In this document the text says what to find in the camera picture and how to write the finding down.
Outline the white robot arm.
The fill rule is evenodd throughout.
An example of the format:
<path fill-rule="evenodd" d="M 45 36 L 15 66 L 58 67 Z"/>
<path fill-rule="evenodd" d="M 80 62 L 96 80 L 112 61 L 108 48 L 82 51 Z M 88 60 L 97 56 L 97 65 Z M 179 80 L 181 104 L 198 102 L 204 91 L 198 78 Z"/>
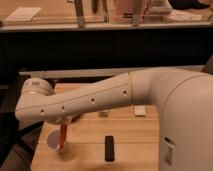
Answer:
<path fill-rule="evenodd" d="M 20 121 L 62 124 L 81 114 L 154 105 L 159 112 L 158 171 L 213 171 L 213 67 L 154 67 L 123 73 L 56 94 L 44 79 L 23 84 Z"/>

